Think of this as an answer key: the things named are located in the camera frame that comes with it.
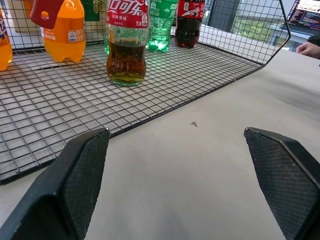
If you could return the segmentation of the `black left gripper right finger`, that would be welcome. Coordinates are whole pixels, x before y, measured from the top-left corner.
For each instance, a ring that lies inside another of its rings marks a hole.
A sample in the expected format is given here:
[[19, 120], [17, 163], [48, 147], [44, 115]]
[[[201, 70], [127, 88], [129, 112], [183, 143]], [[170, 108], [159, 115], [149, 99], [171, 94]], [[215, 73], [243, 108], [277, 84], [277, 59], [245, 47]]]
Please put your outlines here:
[[295, 139], [247, 127], [259, 187], [287, 240], [320, 238], [320, 164]]

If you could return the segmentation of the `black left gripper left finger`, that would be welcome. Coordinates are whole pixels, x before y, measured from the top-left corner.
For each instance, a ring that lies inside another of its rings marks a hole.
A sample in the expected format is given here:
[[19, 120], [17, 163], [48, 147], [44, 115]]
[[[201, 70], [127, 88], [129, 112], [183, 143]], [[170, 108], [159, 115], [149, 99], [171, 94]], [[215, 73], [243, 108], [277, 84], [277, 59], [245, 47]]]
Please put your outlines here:
[[70, 140], [0, 228], [2, 240], [83, 240], [101, 189], [110, 132]]

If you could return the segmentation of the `person's bare hand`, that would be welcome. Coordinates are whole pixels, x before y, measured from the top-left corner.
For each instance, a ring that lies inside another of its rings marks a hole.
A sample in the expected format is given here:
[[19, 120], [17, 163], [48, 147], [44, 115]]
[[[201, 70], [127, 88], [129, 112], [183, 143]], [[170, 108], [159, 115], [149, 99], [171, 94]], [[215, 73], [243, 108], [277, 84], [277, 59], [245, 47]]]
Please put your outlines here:
[[307, 57], [319, 59], [320, 47], [313, 43], [305, 42], [296, 49], [296, 53]]

